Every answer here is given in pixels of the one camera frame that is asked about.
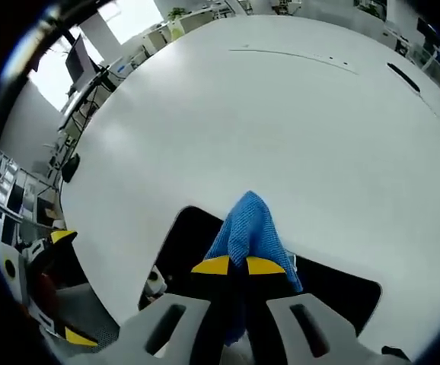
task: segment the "white table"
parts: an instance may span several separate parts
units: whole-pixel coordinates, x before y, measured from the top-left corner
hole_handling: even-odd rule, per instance
[[[135,70],[77,151],[62,206],[120,325],[180,210],[224,218],[252,189],[287,249],[381,284],[363,344],[414,358],[440,329],[440,90],[372,39],[294,17],[214,21]]]

